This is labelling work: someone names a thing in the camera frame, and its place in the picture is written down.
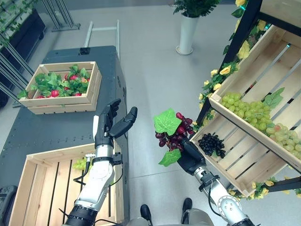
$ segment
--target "bunch of black grapes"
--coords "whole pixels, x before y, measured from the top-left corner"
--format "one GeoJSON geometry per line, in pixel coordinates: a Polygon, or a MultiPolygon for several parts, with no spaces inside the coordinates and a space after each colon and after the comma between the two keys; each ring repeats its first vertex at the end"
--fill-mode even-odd
{"type": "Polygon", "coordinates": [[[220,140],[218,135],[214,134],[204,134],[202,139],[198,140],[198,145],[202,148],[206,155],[211,156],[215,151],[216,155],[223,159],[226,151],[222,150],[222,148],[224,148],[225,145],[222,143],[223,140],[220,140]]]}

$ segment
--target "wooden crate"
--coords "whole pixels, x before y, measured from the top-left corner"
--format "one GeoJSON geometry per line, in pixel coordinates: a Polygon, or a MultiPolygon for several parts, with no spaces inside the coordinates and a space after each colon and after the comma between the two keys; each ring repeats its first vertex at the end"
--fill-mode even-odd
{"type": "MultiPolygon", "coordinates": [[[[121,152],[114,142],[114,151],[121,152]]],[[[61,226],[73,208],[81,185],[73,181],[82,171],[71,166],[77,159],[94,152],[94,143],[50,152],[27,155],[21,175],[9,226],[61,226]]],[[[115,178],[121,175],[121,166],[115,166],[115,178]]],[[[113,222],[124,220],[122,179],[112,186],[96,219],[113,222]]],[[[100,221],[96,226],[109,226],[100,221]]]]}
{"type": "Polygon", "coordinates": [[[102,75],[95,61],[39,65],[26,87],[26,90],[29,91],[29,98],[21,98],[20,103],[28,107],[28,109],[35,114],[95,111],[101,80],[102,75]],[[39,73],[55,72],[64,77],[64,75],[69,72],[69,67],[74,64],[77,64],[79,69],[85,68],[87,72],[91,74],[90,82],[85,94],[82,94],[79,97],[36,99],[36,97],[40,95],[40,91],[31,90],[31,85],[36,84],[34,79],[36,75],[39,73]]]}
{"type": "MultiPolygon", "coordinates": [[[[250,56],[240,62],[240,70],[229,76],[222,84],[222,87],[209,98],[210,104],[220,115],[217,115],[210,124],[192,138],[192,142],[196,144],[203,154],[204,152],[198,146],[198,140],[202,138],[203,134],[216,132],[217,135],[224,139],[226,150],[224,159],[212,158],[207,155],[205,157],[246,196],[253,192],[253,181],[262,182],[268,179],[280,171],[286,165],[286,162],[298,171],[301,171],[301,161],[222,106],[221,98],[227,92],[245,93],[256,81],[256,84],[253,85],[242,100],[246,102],[258,101],[263,99],[280,83],[279,88],[285,87],[284,92],[281,94],[284,98],[271,111],[271,116],[274,117],[272,118],[273,122],[280,122],[288,128],[298,125],[298,122],[301,120],[300,65],[290,75],[289,73],[301,57],[300,45],[300,37],[272,26],[252,48],[250,56]],[[292,44],[290,48],[270,70],[259,78],[288,43],[292,44]],[[260,140],[265,146],[245,133],[245,131],[260,140]]],[[[295,131],[301,136],[300,125],[295,131]]]]}

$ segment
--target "gray floor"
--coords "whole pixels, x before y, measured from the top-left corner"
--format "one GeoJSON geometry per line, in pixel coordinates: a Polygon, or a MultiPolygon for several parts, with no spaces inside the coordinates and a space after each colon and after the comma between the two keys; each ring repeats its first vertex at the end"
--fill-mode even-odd
{"type": "MultiPolygon", "coordinates": [[[[228,44],[236,19],[230,15],[233,5],[219,5],[208,17],[201,18],[194,37],[194,52],[190,56],[176,54],[179,43],[180,15],[173,15],[169,6],[102,8],[71,11],[79,31],[51,32],[48,29],[30,61],[36,68],[52,49],[83,46],[89,21],[95,27],[113,26],[120,20],[121,66],[127,83],[127,106],[138,107],[138,118],[129,131],[130,157],[130,213],[139,216],[141,204],[148,204],[153,223],[179,223],[182,202],[186,197],[194,207],[206,211],[217,226],[226,223],[214,215],[205,196],[198,191],[196,180],[184,173],[176,164],[158,165],[166,149],[158,146],[154,137],[153,116],[172,107],[186,117],[198,115],[198,94],[210,71],[222,62],[222,51],[228,44]]],[[[41,14],[47,25],[49,18],[41,14]]],[[[115,45],[115,32],[95,32],[90,46],[115,45]]],[[[0,150],[8,135],[18,109],[11,102],[0,110],[0,150]]],[[[277,175],[297,176],[285,168],[277,175]]],[[[242,201],[243,210],[254,223],[263,226],[300,225],[301,199],[291,192],[269,194],[263,200],[242,201]]]]}

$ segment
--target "white vase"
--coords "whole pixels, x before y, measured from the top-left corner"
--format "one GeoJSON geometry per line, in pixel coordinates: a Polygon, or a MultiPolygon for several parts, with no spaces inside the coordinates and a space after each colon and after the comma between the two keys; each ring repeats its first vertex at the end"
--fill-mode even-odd
{"type": "Polygon", "coordinates": [[[175,48],[181,55],[192,53],[192,39],[198,24],[199,17],[187,17],[182,15],[180,45],[175,48]]]}

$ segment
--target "cable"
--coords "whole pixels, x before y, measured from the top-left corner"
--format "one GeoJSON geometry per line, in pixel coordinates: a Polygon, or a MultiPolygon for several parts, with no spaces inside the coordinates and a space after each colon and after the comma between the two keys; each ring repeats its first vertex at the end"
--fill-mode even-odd
{"type": "Polygon", "coordinates": [[[211,181],[211,184],[210,184],[210,188],[209,188],[209,192],[208,192],[208,202],[209,202],[209,206],[210,206],[210,209],[212,210],[213,213],[215,213],[217,216],[221,216],[219,213],[215,212],[214,209],[212,208],[212,205],[211,205],[211,201],[210,201],[210,194],[211,194],[211,187],[212,187],[212,181],[211,181]]]}

